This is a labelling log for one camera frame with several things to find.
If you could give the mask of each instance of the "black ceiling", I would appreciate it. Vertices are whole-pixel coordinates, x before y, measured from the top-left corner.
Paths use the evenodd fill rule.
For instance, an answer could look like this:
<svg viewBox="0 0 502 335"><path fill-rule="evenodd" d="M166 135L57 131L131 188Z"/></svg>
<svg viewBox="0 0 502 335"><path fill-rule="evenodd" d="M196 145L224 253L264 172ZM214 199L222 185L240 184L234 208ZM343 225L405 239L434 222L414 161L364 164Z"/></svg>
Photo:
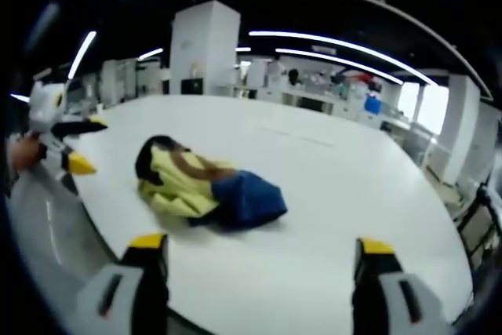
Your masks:
<svg viewBox="0 0 502 335"><path fill-rule="evenodd" d="M73 60L90 30L98 36L81 70L103 60L139 56L165 47L169 59L170 23L174 14L208 0L19 0L15 27L28 31L48 2L60 5L60 18L25 64L31 73ZM257 53L274 47L309 49L307 41L250 38L250 30L301 31L368 46L415 68L446 68L466 73L465 66L444 46L410 22L360 0L220 0L242 15L240 42ZM497 0L384 0L437 31L467 58L498 97L497 59L502 33ZM339 49L343 58L393 71L365 54Z"/></svg>

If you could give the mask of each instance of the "white table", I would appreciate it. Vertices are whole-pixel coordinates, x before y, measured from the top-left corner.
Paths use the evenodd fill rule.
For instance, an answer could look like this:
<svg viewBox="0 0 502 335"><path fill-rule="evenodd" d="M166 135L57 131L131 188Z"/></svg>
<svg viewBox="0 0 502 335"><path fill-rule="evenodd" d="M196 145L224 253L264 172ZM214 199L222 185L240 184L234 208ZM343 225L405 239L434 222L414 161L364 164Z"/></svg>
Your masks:
<svg viewBox="0 0 502 335"><path fill-rule="evenodd" d="M389 242L453 321L472 290L441 199L389 137L341 118L211 96L150 96L104 112L109 129L78 149L97 174L76 177L89 215L121 256L165 228L136 194L143 142L167 134L282 189L289 212L240 234L169 226L169 306L217 335L351 333L355 240Z"/></svg>

